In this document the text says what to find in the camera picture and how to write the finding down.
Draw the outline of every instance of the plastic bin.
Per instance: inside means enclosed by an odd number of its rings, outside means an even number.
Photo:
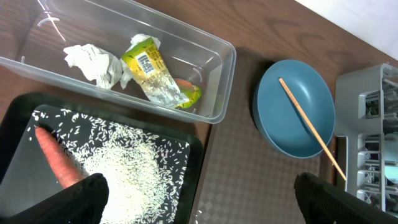
[[[24,77],[186,122],[220,122],[236,60],[234,47],[211,34],[129,0],[5,0],[0,3],[0,65]],[[203,90],[191,108],[151,103],[131,80],[112,90],[95,86],[64,60],[65,47],[94,44],[121,57],[136,34],[161,41],[173,78]]]

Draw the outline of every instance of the light blue plate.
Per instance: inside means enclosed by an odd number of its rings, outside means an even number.
[[[329,144],[335,128],[333,98],[318,72],[298,60],[277,62],[265,72],[254,93],[254,122],[282,152],[301,159],[316,156],[323,149],[280,85],[280,77],[325,144]]]

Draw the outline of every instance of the bowl rim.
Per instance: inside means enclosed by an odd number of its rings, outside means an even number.
[[[255,102],[253,103],[253,105],[256,104],[256,108],[257,108],[257,110],[256,110],[256,111],[253,111],[253,112],[258,114],[258,118],[259,118],[260,124],[257,124],[256,121],[254,121],[254,122],[256,123],[257,128],[261,128],[261,129],[263,130],[263,133],[266,134],[266,136],[263,136],[263,137],[265,137],[266,139],[268,139],[268,140],[272,143],[272,145],[273,145],[275,148],[277,148],[278,150],[282,151],[284,154],[286,154],[286,155],[288,155],[288,156],[291,156],[291,157],[294,157],[294,158],[297,158],[297,159],[309,159],[309,158],[312,158],[312,157],[315,157],[315,156],[319,155],[319,154],[323,151],[323,148],[321,147],[321,145],[320,145],[320,150],[319,150],[317,153],[315,153],[314,155],[311,155],[311,156],[300,157],[300,156],[295,156],[295,155],[292,155],[292,154],[290,154],[290,153],[284,151],[284,150],[281,149],[281,148],[271,139],[271,137],[268,135],[268,132],[266,131],[266,129],[265,129],[264,126],[262,125],[261,116],[260,116],[260,112],[259,112],[259,108],[258,108],[258,104],[259,104],[258,93],[259,93],[259,89],[260,89],[259,87],[261,86],[261,83],[264,82],[264,77],[267,75],[267,73],[269,73],[269,70],[270,70],[272,67],[280,66],[281,64],[290,63],[290,62],[298,62],[299,64],[301,64],[301,65],[303,65],[303,66],[309,67],[311,70],[314,71],[314,74],[316,74],[316,75],[322,80],[322,82],[321,82],[322,85],[325,85],[325,86],[327,87],[327,89],[329,90],[329,91],[328,91],[329,94],[327,94],[327,95],[330,97],[330,98],[328,99],[328,101],[331,101],[331,102],[332,102],[332,107],[333,107],[333,127],[332,127],[332,129],[331,129],[330,137],[329,137],[329,139],[327,140],[327,142],[325,142],[325,144],[326,144],[326,145],[329,145],[329,143],[330,143],[331,140],[333,139],[334,132],[335,132],[335,126],[336,126],[336,110],[335,110],[335,102],[334,102],[333,97],[332,97],[332,95],[331,95],[329,86],[326,84],[326,82],[325,82],[325,80],[322,78],[322,76],[321,76],[313,67],[311,67],[309,64],[307,64],[307,63],[305,63],[305,62],[302,62],[302,61],[299,61],[299,60],[286,59],[286,60],[278,61],[278,62],[274,63],[273,65],[271,65],[271,66],[266,70],[266,72],[263,74],[263,76],[262,76],[262,78],[261,78],[261,81],[259,82],[259,84],[258,84],[258,86],[257,86],[257,88],[256,88],[256,92],[254,93],[254,100],[255,100]]]

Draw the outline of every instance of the woven placemat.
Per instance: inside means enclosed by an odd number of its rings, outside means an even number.
[[[305,223],[294,180],[302,172],[318,175],[320,158],[294,159],[260,135],[252,93],[273,63],[245,49],[237,54],[227,114],[211,130],[190,223]]]

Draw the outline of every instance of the wooden stick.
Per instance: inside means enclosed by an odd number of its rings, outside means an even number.
[[[325,150],[326,154],[328,155],[329,159],[332,161],[332,164],[335,165],[337,171],[340,173],[340,175],[342,176],[342,178],[344,180],[347,180],[347,177],[344,175],[343,171],[341,170],[340,166],[337,164],[337,162],[335,161],[335,158],[331,155],[329,149],[326,147],[325,143],[323,142],[321,136],[319,136],[317,130],[313,127],[311,121],[309,120],[309,118],[307,117],[307,115],[304,113],[304,110],[301,108],[301,106],[299,105],[299,103],[297,102],[296,98],[294,97],[293,93],[290,91],[290,89],[287,87],[285,81],[282,78],[279,78],[279,82],[282,85],[282,87],[285,89],[287,95],[290,97],[290,99],[293,101],[294,106],[296,106],[298,112],[300,112],[301,116],[304,118],[304,121],[306,122],[306,124],[308,125],[308,127],[310,127],[313,135],[315,135],[315,137],[317,138],[319,144],[321,144],[323,150]]]

